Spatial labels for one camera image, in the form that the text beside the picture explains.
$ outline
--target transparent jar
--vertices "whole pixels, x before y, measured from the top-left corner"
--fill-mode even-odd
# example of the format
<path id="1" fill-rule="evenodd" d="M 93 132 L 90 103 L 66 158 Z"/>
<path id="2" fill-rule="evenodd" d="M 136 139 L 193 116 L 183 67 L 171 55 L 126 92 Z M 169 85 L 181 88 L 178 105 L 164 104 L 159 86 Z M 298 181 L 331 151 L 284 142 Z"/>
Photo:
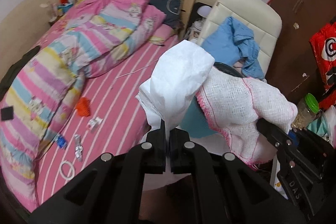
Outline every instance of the transparent jar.
<path id="1" fill-rule="evenodd" d="M 315 97 L 308 93 L 297 104 L 297 116 L 292 122 L 291 127 L 304 128 L 310 124 L 319 111 L 319 103 Z"/>

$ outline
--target brown floor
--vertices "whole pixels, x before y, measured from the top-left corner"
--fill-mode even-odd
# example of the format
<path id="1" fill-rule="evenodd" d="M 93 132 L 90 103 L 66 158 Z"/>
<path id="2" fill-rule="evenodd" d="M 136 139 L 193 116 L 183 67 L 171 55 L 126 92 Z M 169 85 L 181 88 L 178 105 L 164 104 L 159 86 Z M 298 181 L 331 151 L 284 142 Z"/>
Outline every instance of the brown floor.
<path id="1" fill-rule="evenodd" d="M 195 224 L 191 178 L 142 193 L 139 219 L 155 224 Z"/>

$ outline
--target gauze cloth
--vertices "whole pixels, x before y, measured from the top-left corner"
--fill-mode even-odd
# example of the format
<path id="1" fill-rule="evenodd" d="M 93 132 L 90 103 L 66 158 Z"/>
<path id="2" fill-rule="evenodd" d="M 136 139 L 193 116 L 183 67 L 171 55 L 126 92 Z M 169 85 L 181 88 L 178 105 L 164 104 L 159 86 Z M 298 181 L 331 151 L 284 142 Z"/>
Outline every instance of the gauze cloth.
<path id="1" fill-rule="evenodd" d="M 288 133 L 296 106 L 280 91 L 254 78 L 238 78 L 212 68 L 196 94 L 209 127 L 220 132 L 232 153 L 248 165 L 273 159 L 276 149 L 257 131 L 259 118 Z"/>
<path id="2" fill-rule="evenodd" d="M 166 133 L 179 125 L 214 62 L 209 53 L 187 40 L 159 58 L 151 78 L 140 85 L 136 96 L 152 130 L 160 128 L 161 119 Z"/>

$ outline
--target black square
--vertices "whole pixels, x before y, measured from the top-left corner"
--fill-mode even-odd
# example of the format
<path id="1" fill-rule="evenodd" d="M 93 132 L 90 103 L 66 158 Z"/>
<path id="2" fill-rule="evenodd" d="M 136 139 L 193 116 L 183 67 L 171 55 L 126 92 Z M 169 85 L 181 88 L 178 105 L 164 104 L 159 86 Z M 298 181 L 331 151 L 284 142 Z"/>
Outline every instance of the black square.
<path id="1" fill-rule="evenodd" d="M 1 120 L 8 121 L 14 119 L 14 108 L 12 106 L 1 108 Z"/>

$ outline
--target cream chair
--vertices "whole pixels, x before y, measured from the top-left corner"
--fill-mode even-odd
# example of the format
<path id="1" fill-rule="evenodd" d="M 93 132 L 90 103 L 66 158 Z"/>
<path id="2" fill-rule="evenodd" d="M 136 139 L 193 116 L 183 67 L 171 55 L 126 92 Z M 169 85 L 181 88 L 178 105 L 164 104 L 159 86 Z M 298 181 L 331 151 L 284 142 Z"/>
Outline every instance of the cream chair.
<path id="1" fill-rule="evenodd" d="M 201 45 L 228 16 L 233 16 L 253 30 L 254 39 L 260 46 L 258 61 L 266 74 L 281 31 L 280 16 L 261 0 L 217 0 L 196 43 Z"/>

